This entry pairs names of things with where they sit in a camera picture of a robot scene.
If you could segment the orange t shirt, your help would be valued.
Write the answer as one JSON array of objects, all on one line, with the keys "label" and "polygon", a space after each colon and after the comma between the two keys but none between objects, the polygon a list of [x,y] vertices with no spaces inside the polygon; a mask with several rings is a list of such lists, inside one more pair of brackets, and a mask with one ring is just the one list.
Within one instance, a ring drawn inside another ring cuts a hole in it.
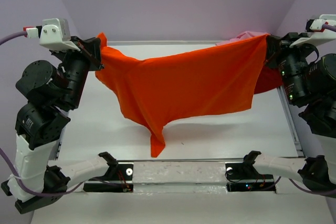
[{"label": "orange t shirt", "polygon": [[117,96],[123,116],[151,133],[151,156],[165,148],[170,122],[249,110],[265,61],[266,35],[182,54],[135,59],[107,45],[96,77]]}]

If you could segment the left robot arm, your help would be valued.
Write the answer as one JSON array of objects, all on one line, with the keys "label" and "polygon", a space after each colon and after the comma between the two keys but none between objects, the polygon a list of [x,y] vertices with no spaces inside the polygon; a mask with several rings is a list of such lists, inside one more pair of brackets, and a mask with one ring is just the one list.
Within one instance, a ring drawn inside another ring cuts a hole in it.
[{"label": "left robot arm", "polygon": [[37,60],[29,64],[16,83],[27,99],[17,113],[16,157],[11,177],[1,188],[16,199],[15,207],[26,214],[58,201],[90,179],[111,179],[118,162],[107,152],[69,166],[49,165],[49,157],[70,118],[66,113],[79,106],[87,75],[103,68],[99,38],[73,36],[72,49],[51,49],[58,66]]}]

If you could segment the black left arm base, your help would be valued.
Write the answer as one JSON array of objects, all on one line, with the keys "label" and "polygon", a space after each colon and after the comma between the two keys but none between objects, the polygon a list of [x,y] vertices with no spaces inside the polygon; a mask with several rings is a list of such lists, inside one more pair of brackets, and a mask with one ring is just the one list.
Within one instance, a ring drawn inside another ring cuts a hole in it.
[{"label": "black left arm base", "polygon": [[84,183],[83,191],[87,193],[132,193],[134,164],[119,163],[114,174],[92,178]]}]

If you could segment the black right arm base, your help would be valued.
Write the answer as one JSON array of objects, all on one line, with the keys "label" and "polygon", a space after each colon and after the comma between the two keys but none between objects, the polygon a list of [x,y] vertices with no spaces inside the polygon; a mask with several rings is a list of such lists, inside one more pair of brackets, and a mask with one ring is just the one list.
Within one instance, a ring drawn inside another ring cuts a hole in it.
[{"label": "black right arm base", "polygon": [[271,191],[276,192],[276,180],[271,174],[259,174],[243,163],[225,164],[226,189],[229,193]]}]

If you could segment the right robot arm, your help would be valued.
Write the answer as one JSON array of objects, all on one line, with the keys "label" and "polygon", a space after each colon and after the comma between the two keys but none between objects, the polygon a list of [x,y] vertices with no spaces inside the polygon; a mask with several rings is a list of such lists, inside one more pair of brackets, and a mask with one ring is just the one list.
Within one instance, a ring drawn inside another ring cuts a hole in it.
[{"label": "right robot arm", "polygon": [[307,57],[318,54],[317,47],[327,42],[309,33],[266,37],[265,65],[278,69],[288,103],[305,108],[299,117],[319,140],[323,155],[289,159],[251,151],[241,166],[246,177],[272,174],[294,185],[303,183],[306,193],[335,197],[335,54],[317,55],[315,61],[307,62]]}]

